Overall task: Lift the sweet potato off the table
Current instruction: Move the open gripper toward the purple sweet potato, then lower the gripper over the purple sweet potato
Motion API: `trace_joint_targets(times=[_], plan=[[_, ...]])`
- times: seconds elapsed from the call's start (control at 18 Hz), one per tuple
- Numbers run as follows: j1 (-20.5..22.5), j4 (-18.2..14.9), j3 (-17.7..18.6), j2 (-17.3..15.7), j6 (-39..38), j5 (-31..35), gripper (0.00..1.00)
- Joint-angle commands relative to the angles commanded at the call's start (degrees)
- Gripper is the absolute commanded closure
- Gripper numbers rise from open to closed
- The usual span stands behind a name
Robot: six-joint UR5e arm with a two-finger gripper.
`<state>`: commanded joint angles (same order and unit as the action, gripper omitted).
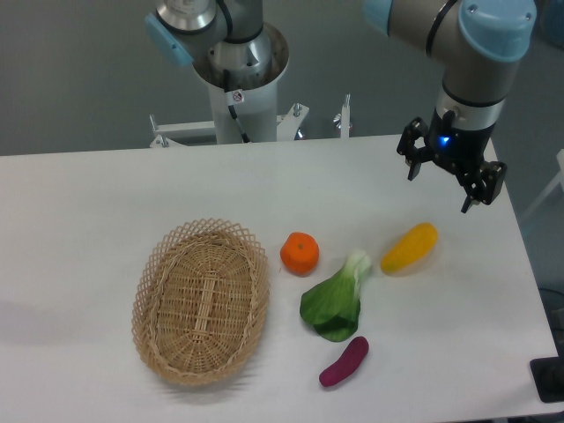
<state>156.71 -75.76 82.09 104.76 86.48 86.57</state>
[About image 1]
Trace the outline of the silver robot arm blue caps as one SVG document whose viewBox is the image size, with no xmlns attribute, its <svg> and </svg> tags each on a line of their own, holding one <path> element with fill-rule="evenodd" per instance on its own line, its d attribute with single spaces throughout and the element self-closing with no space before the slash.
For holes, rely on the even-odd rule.
<svg viewBox="0 0 564 423">
<path fill-rule="evenodd" d="M 433 118 L 408 123 L 397 152 L 414 178 L 433 162 L 464 189 L 464 206 L 490 204 L 505 164 L 487 161 L 493 133 L 536 18 L 532 1 L 366 1 L 367 22 L 425 52 L 445 68 Z M 259 1 L 159 1 L 145 30 L 170 62 L 206 83 L 217 141 L 270 142 L 295 137 L 304 112 L 276 110 L 286 70 L 282 34 Z"/>
</svg>

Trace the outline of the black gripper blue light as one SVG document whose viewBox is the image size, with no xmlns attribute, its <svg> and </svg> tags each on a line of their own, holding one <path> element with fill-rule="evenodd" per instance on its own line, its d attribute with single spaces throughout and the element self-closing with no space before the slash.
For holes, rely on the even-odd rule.
<svg viewBox="0 0 564 423">
<path fill-rule="evenodd" d="M 501 193 L 508 166 L 500 161 L 485 161 L 484 150 L 493 126 L 481 130 L 443 128 L 442 118 L 434 111 L 430 127 L 422 118 L 411 120 L 402 132 L 397 153 L 409 167 L 407 179 L 413 181 L 421 165 L 431 160 L 458 177 L 466 194 L 461 212 L 476 204 L 490 205 Z"/>
</svg>

